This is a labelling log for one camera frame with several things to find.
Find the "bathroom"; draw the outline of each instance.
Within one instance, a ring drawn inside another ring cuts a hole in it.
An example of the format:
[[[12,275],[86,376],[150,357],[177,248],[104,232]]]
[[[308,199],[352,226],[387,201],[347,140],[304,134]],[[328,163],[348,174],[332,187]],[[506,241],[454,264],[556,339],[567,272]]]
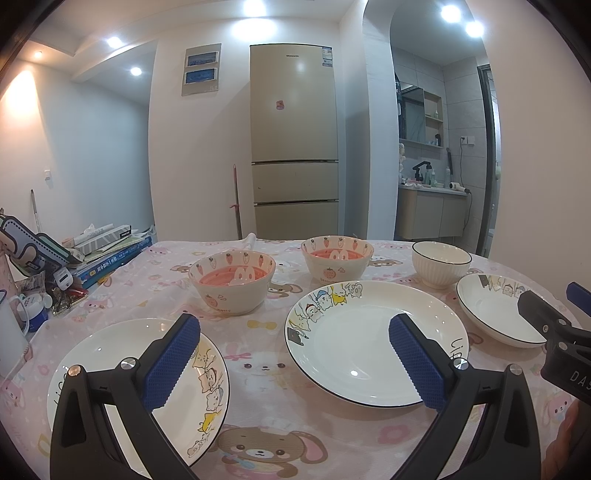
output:
[[[396,10],[390,33],[401,143],[395,237],[488,256],[501,130],[484,27],[465,2],[419,0]]]

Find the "plate rim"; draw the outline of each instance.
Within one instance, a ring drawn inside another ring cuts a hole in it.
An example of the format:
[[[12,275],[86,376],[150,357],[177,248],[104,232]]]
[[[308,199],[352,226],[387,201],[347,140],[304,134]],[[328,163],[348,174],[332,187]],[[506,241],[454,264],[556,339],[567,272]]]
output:
[[[537,345],[537,346],[543,346],[546,344],[547,340],[544,342],[528,342],[527,340],[522,340],[520,338],[515,338],[512,337],[510,335],[507,335],[506,333],[501,332],[500,330],[497,330],[496,328],[494,328],[493,326],[489,325],[488,323],[486,323],[484,320],[482,320],[478,315],[476,315],[473,311],[471,311],[471,309],[468,307],[468,305],[466,305],[464,303],[464,301],[462,300],[462,297],[460,295],[460,290],[459,290],[459,286],[460,286],[460,282],[467,277],[470,277],[472,275],[491,275],[491,274],[482,274],[482,273],[471,273],[469,275],[464,275],[462,278],[460,278],[460,280],[457,282],[456,284],[456,295],[457,295],[457,299],[460,301],[460,304],[462,305],[462,308],[464,308],[464,310],[467,310],[470,315],[472,315],[476,320],[478,320],[478,322],[483,323],[484,325],[486,325],[488,328],[490,328],[491,330],[494,330],[496,333],[498,333],[499,335],[508,338],[509,340],[513,340],[515,342],[521,342],[521,343],[527,343],[528,345]],[[529,290],[533,291],[536,295],[537,293],[535,292],[535,290],[533,288],[530,288],[528,285],[526,285],[525,283],[523,283],[522,281],[516,280],[514,278],[511,277],[507,277],[506,275],[497,275],[497,277],[503,277],[503,278],[508,278],[509,280],[512,280],[514,282],[518,282],[521,283],[522,285],[525,285]]]
[[[117,323],[113,323],[113,324],[111,324],[111,325],[107,325],[106,327],[104,327],[104,328],[101,328],[100,330],[97,330],[95,333],[98,333],[98,332],[101,332],[101,331],[103,331],[103,330],[106,330],[107,328],[109,328],[109,327],[111,327],[111,326],[120,325],[120,324],[122,324],[122,323],[126,323],[126,322],[136,322],[136,321],[137,321],[137,322],[143,322],[144,320],[160,320],[160,321],[162,321],[162,320],[165,320],[165,321],[167,321],[167,322],[171,322],[171,323],[174,323],[174,322],[176,322],[176,320],[162,319],[162,318],[157,318],[157,317],[146,317],[146,318],[142,318],[142,319],[129,319],[129,320],[124,320],[123,322],[117,322]],[[220,356],[220,359],[222,360],[222,364],[223,364],[223,367],[224,367],[224,372],[225,372],[225,374],[226,374],[226,379],[228,380],[228,397],[227,397],[227,400],[226,400],[226,408],[225,408],[225,411],[224,411],[224,414],[223,414],[223,417],[222,417],[222,421],[220,422],[220,427],[218,428],[218,430],[217,430],[216,434],[215,434],[215,435],[212,437],[212,441],[211,441],[211,442],[207,442],[207,443],[206,443],[206,444],[207,444],[207,447],[203,449],[203,453],[202,453],[201,455],[199,455],[199,456],[198,456],[198,457],[195,459],[195,461],[194,461],[193,463],[191,463],[191,464],[187,463],[187,466],[188,466],[189,468],[193,467],[193,465],[195,465],[195,463],[197,463],[197,462],[198,462],[198,461],[199,461],[199,460],[200,460],[200,459],[203,457],[203,455],[205,455],[205,454],[207,453],[207,451],[210,449],[210,447],[211,447],[211,446],[213,445],[213,443],[216,441],[216,439],[217,439],[218,435],[219,435],[219,434],[221,433],[221,431],[222,431],[222,427],[223,427],[223,424],[224,424],[224,422],[226,421],[226,416],[228,415],[228,410],[229,410],[229,407],[230,407],[230,377],[229,377],[229,375],[228,375],[228,366],[226,365],[226,361],[224,360],[224,357],[223,357],[223,355],[220,353],[219,349],[217,348],[217,345],[216,345],[216,344],[215,344],[215,343],[214,343],[214,342],[211,340],[211,338],[209,338],[209,337],[208,337],[207,335],[205,335],[203,332],[200,332],[200,335],[203,335],[203,336],[204,336],[204,337],[205,337],[205,338],[206,338],[206,339],[209,341],[209,343],[211,343],[211,344],[213,345],[213,347],[216,349],[216,352],[217,352],[217,354]],[[77,343],[77,344],[75,344],[75,345],[74,345],[72,348],[70,348],[70,350],[68,350],[68,353],[66,353],[66,354],[64,355],[64,357],[63,357],[63,358],[60,360],[60,362],[59,362],[59,364],[58,364],[58,367],[57,367],[57,368],[56,368],[56,370],[53,372],[53,375],[51,376],[51,379],[49,380],[50,386],[51,386],[51,380],[53,380],[53,376],[54,376],[54,375],[56,374],[56,372],[59,370],[59,368],[60,368],[60,365],[61,365],[61,363],[63,362],[64,358],[66,358],[66,357],[67,357],[67,356],[70,354],[70,352],[71,352],[71,351],[72,351],[74,348],[76,348],[78,345],[80,345],[80,344],[81,344],[81,343],[82,343],[84,340],[86,340],[87,338],[90,338],[90,335],[89,335],[89,336],[87,336],[87,337],[85,337],[85,338],[83,338],[83,339],[82,339],[80,342],[78,342],[78,343]],[[46,401],[46,414],[47,414],[47,403],[49,403],[49,395],[47,396],[47,401]],[[50,431],[51,431],[51,434],[53,435],[53,424],[52,424],[52,423],[50,423],[50,421],[49,421],[49,418],[47,418],[47,423],[48,423],[49,429],[50,429]]]
[[[468,343],[469,343],[469,338],[468,338],[468,333],[467,333],[466,327],[464,326],[464,324],[463,324],[463,322],[462,322],[462,319],[461,319],[461,318],[458,316],[458,314],[457,314],[456,312],[454,312],[454,310],[453,310],[453,309],[452,309],[452,308],[451,308],[449,305],[447,305],[447,304],[446,304],[444,301],[442,301],[442,300],[439,300],[437,297],[434,297],[433,295],[429,294],[428,292],[425,292],[425,291],[419,290],[418,288],[414,288],[414,287],[411,287],[411,286],[409,286],[409,285],[400,285],[400,284],[397,284],[397,283],[392,283],[392,282],[384,282],[384,281],[379,281],[379,280],[351,280],[350,282],[347,282],[347,283],[353,283],[353,282],[357,282],[357,283],[361,283],[361,282],[363,282],[363,283],[376,283],[376,284],[377,284],[377,283],[379,283],[379,284],[390,284],[390,285],[396,286],[396,288],[398,288],[398,287],[411,288],[412,290],[418,290],[419,292],[422,292],[422,293],[424,293],[424,294],[426,294],[426,295],[429,295],[430,297],[434,298],[435,300],[438,300],[439,302],[443,303],[443,304],[444,304],[444,305],[445,305],[447,308],[449,308],[449,309],[452,311],[452,313],[453,313],[453,314],[456,316],[456,318],[458,319],[458,321],[459,321],[460,325],[462,326],[462,328],[463,328],[463,330],[464,330],[464,333],[465,333],[465,338],[466,338],[466,344],[468,344]],[[311,292],[307,293],[306,295],[308,295],[308,294],[310,294],[310,293],[312,293],[312,292],[314,292],[314,291],[318,290],[319,288],[330,287],[331,285],[338,285],[338,284],[340,284],[340,283],[345,283],[345,282],[337,282],[337,283],[332,283],[332,284],[328,284],[328,285],[322,285],[322,286],[320,286],[320,287],[318,287],[318,288],[315,288],[314,290],[312,290]],[[322,390],[325,390],[325,391],[327,391],[327,392],[328,392],[328,393],[330,393],[331,395],[334,395],[335,397],[339,397],[339,398],[341,398],[341,399],[343,399],[343,400],[346,400],[346,401],[348,401],[348,402],[355,403],[355,404],[357,404],[357,405],[363,405],[364,407],[373,407],[373,408],[405,408],[405,407],[412,407],[413,405],[419,405],[420,403],[423,403],[423,400],[419,400],[419,401],[417,401],[417,402],[413,402],[413,403],[407,403],[407,404],[404,404],[404,405],[375,405],[375,404],[371,404],[371,403],[364,403],[364,402],[360,402],[360,401],[357,401],[357,400],[352,400],[352,399],[350,399],[350,398],[344,397],[343,395],[340,395],[340,394],[338,394],[338,393],[335,393],[335,392],[333,392],[332,390],[329,390],[328,388],[326,388],[325,386],[323,386],[323,385],[319,384],[319,383],[318,383],[316,380],[314,380],[314,379],[313,379],[311,376],[309,376],[309,375],[308,375],[308,373],[307,373],[307,372],[306,372],[306,371],[305,371],[305,370],[304,370],[304,369],[301,367],[301,365],[298,363],[298,361],[296,360],[296,358],[294,357],[294,355],[291,353],[290,344],[289,344],[289,341],[288,341],[288,339],[287,339],[287,322],[288,322],[288,320],[289,320],[289,317],[290,317],[290,314],[291,314],[292,310],[293,310],[293,309],[296,307],[296,305],[298,304],[298,302],[299,302],[300,300],[301,300],[301,299],[298,299],[298,300],[297,300],[297,301],[294,303],[294,305],[292,306],[292,308],[290,308],[290,311],[289,311],[289,313],[287,314],[287,317],[285,318],[285,325],[284,325],[284,327],[283,327],[283,338],[284,338],[284,340],[285,340],[285,345],[286,345],[286,347],[287,347],[287,351],[288,351],[288,353],[290,354],[290,357],[292,358],[292,360],[294,361],[294,363],[297,365],[297,367],[300,369],[300,371],[301,371],[301,372],[302,372],[302,373],[303,373],[303,374],[304,374],[304,375],[305,375],[307,378],[309,378],[309,379],[310,379],[312,382],[314,382],[316,385],[318,385],[320,388],[322,388]]]

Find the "hand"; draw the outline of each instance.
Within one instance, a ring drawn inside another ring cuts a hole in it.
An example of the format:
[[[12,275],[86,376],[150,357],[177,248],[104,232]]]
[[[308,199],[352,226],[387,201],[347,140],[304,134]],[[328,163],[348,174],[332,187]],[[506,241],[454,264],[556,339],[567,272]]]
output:
[[[570,436],[579,415],[579,401],[575,400],[566,411],[563,422],[558,427],[556,440],[548,445],[546,457],[542,462],[541,480],[551,480],[569,459]]]

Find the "mug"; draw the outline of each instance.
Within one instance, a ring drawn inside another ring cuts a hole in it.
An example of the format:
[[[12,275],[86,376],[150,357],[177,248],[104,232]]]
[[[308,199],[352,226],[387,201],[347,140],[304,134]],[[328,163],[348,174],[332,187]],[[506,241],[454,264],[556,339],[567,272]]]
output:
[[[10,302],[17,300],[21,303],[22,311],[25,313],[25,329],[21,330]],[[7,298],[7,291],[0,290],[0,375],[4,378],[16,366],[27,350],[28,341],[25,335],[29,331],[29,317],[18,296]]]

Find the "white wall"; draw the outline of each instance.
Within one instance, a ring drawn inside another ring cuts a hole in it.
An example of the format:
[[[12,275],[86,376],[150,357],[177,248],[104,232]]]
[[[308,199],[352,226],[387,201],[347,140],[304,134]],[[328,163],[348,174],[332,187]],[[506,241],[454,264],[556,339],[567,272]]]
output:
[[[529,3],[467,2],[486,27],[501,116],[503,167],[491,258],[566,301],[569,282],[591,287],[591,83],[560,34]]]
[[[7,215],[36,231],[34,189],[41,227],[58,241],[90,223],[153,223],[145,107],[22,61],[0,96],[0,207]]]
[[[390,47],[394,5],[372,0],[363,16],[369,93],[369,213],[367,237],[392,240],[398,202],[398,110]]]
[[[232,166],[238,169],[242,231],[255,231],[250,132],[249,46],[306,43],[333,47],[339,136],[339,190],[345,198],[345,107],[339,29],[336,23],[263,20],[236,35],[239,21],[207,22],[163,32],[158,38],[150,99],[150,175],[158,238],[237,238]],[[219,90],[181,97],[185,50],[222,43]],[[340,202],[340,227],[345,203]]]
[[[363,48],[363,12],[355,0],[340,22],[346,112],[345,235],[367,238],[369,212],[369,97]]]

